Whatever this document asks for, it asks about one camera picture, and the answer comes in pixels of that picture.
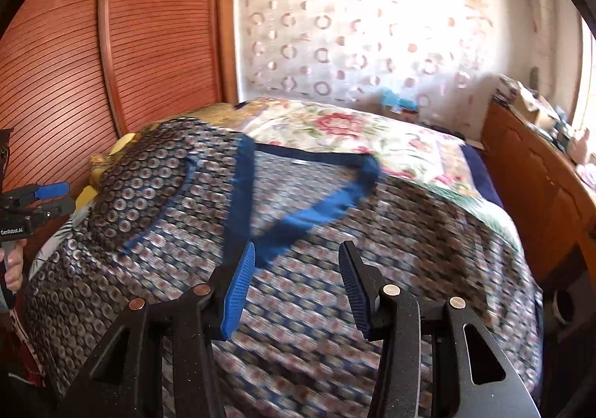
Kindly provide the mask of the person's left hand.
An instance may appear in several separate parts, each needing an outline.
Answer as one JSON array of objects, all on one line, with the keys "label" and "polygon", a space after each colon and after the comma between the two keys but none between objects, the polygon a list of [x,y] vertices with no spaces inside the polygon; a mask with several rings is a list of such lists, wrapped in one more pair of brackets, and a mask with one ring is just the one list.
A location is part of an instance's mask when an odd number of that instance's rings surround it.
[{"label": "person's left hand", "polygon": [[10,253],[1,250],[1,261],[5,263],[5,285],[12,292],[18,291],[23,283],[23,251],[27,240],[16,240]]}]

